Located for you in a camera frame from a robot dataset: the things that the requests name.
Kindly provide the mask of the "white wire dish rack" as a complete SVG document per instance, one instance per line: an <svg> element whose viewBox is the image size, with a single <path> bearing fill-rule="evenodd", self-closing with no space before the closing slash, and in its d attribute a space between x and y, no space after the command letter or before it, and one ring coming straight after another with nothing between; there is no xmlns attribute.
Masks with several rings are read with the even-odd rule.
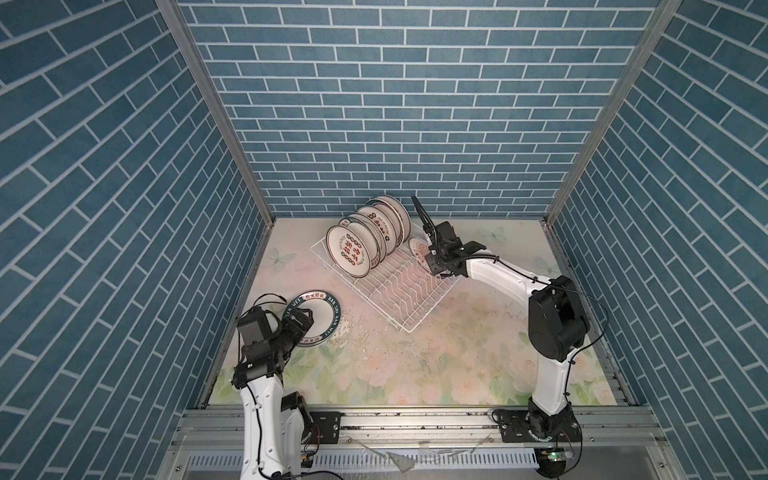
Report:
<svg viewBox="0 0 768 480"><path fill-rule="evenodd" d="M432 276L407 243L363 278L351 277L331 260L324 237L312 245L311 252L391 325L407 333L413 333L459 281L458 277Z"/></svg>

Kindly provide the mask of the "small orange sunburst plate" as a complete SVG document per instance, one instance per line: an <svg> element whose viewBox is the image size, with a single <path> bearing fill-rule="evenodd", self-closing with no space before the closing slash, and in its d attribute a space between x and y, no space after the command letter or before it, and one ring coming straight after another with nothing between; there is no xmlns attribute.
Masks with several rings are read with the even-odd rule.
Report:
<svg viewBox="0 0 768 480"><path fill-rule="evenodd" d="M421 238L412 237L408 241L408 247L416 263L430 274L431 269L426 260L426 256L430 253L429 244Z"/></svg>

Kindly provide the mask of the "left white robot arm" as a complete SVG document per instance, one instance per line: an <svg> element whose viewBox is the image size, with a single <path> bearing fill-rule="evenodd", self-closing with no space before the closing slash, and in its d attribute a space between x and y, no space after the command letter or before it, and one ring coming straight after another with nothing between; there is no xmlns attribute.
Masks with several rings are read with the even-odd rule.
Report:
<svg viewBox="0 0 768 480"><path fill-rule="evenodd" d="M303 313L280 320L254 306L238 320L241 360L232 384L244 408L242 479L296 479L302 441L311 422L304 398L284 393L283 375L294 348L314 320Z"/></svg>

